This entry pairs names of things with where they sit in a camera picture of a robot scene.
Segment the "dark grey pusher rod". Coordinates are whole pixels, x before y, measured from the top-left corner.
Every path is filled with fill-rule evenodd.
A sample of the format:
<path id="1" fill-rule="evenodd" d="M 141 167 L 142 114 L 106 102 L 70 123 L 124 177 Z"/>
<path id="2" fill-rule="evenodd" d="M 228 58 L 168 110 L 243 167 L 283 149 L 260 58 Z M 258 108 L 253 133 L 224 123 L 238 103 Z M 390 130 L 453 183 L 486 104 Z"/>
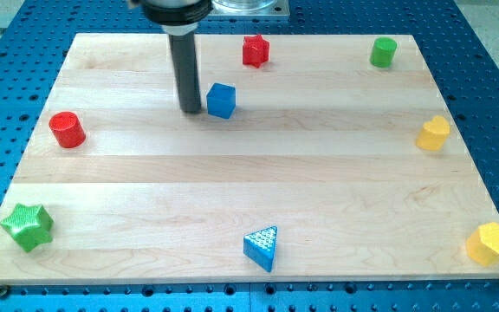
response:
<path id="1" fill-rule="evenodd" d="M 198 60 L 193 32 L 182 36 L 168 36 L 179 107 L 186 114 L 201 111 L 201 94 L 198 78 Z"/>

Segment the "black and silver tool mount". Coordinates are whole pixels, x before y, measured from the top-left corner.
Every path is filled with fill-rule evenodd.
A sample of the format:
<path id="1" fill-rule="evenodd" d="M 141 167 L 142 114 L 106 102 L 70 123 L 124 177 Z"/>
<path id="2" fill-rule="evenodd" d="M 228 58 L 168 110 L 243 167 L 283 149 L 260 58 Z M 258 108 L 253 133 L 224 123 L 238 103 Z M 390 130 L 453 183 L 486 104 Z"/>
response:
<path id="1" fill-rule="evenodd" d="M 171 36 L 185 36 L 213 10 L 211 0 L 128 0 L 128 7 L 140 7 L 149 21 Z"/>

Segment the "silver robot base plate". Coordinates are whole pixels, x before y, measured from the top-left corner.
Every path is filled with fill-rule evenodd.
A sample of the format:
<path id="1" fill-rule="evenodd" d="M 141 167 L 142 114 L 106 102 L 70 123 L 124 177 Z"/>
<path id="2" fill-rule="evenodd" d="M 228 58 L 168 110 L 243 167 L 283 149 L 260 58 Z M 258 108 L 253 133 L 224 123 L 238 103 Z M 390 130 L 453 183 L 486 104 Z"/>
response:
<path id="1" fill-rule="evenodd" d="M 290 17 L 289 0 L 213 0 L 208 19 L 273 19 Z"/>

